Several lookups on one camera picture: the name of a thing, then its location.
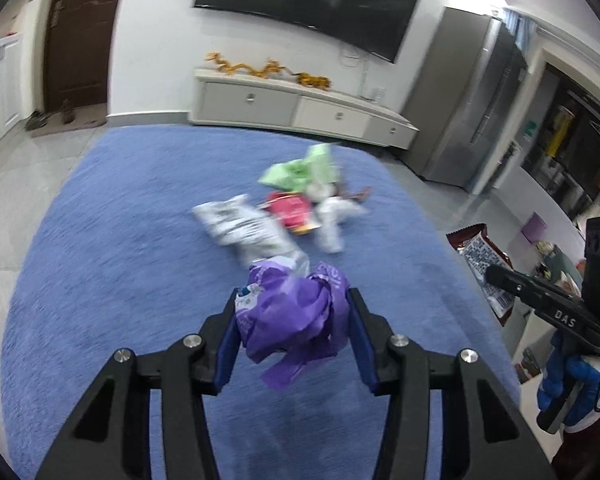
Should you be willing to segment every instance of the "cabinet drawer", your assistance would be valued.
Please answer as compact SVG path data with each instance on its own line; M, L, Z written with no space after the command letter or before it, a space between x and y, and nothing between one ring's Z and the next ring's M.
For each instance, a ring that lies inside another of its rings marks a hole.
M408 149L416 130L403 124L394 123L380 117L372 117L366 128L365 139L378 144L387 144L396 148Z
M200 119L289 126L298 96L255 86L206 83Z
M369 119L367 114L352 108L301 97L294 126L349 137L362 137Z

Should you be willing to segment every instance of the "brown door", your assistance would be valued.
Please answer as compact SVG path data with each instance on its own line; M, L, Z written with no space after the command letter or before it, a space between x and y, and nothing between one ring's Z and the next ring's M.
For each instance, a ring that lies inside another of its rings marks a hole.
M45 49L47 112L107 102L107 73L118 0L54 0Z

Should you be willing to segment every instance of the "shoe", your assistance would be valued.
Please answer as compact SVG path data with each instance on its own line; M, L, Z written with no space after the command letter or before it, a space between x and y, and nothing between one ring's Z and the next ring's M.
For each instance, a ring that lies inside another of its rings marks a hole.
M38 128L42 128L42 126L46 125L46 120L48 120L48 115L43 114L40 110L35 109L33 113L27 119L27 124L25 124L24 128L27 131L37 130Z
M69 99L62 101L62 107L60 108L62 114L62 123L69 124L75 121L75 108Z

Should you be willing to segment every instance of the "red snack package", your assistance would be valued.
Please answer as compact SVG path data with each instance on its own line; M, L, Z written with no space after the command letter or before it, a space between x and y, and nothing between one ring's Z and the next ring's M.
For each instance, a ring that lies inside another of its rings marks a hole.
M311 215L311 203L299 193L269 193L265 209L277 216L282 225L293 232L304 232L304 226Z

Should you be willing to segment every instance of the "blue gripper pad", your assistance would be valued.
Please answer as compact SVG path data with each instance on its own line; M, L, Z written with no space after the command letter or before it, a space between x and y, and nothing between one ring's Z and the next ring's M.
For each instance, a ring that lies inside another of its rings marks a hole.
M222 341L218 347L218 356L216 358L216 373L213 383L218 392L231 379L231 372L234 370L235 359L238 357L240 349L240 331L235 316L222 335Z
M358 308L366 310L366 306L363 302L362 304L356 302L352 296L351 288L347 290L347 301L349 302L349 341L351 342L353 355L358 364L360 378L368 386L371 393L376 394L379 384L378 373L376 371L376 356L371 339L369 339L362 317L358 311Z

